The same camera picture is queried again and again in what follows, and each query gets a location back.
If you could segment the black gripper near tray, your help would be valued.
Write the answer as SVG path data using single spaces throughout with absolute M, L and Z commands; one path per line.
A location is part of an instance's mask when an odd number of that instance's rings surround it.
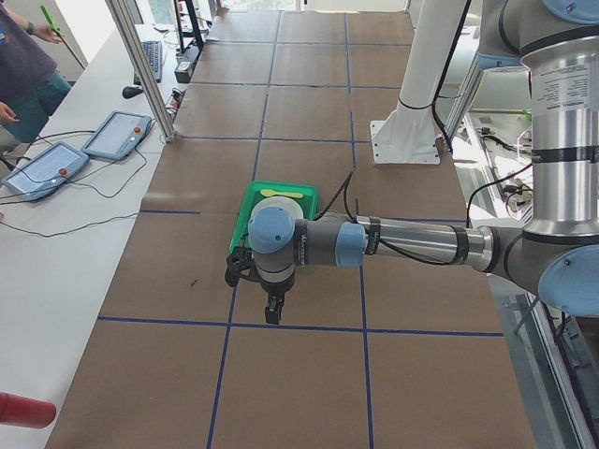
M 262 289 L 268 295 L 268 303 L 265 307 L 265 320 L 267 324 L 280 324 L 285 294 L 292 289 L 294 284 L 294 278 L 288 278 L 281 282 L 267 282 L 264 280 L 260 282 Z

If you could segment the silver blue robot arm near tray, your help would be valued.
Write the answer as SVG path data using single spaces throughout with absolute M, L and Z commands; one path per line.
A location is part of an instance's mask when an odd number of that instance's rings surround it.
M 594 1 L 487 1 L 480 50 L 531 73 L 533 216 L 521 229 L 477 228 L 327 213 L 296 218 L 255 209 L 249 247 L 227 260 L 226 281 L 267 292 L 276 324 L 295 269 L 358 267 L 390 253 L 429 265 L 493 273 L 575 316 L 598 312 L 598 5 Z

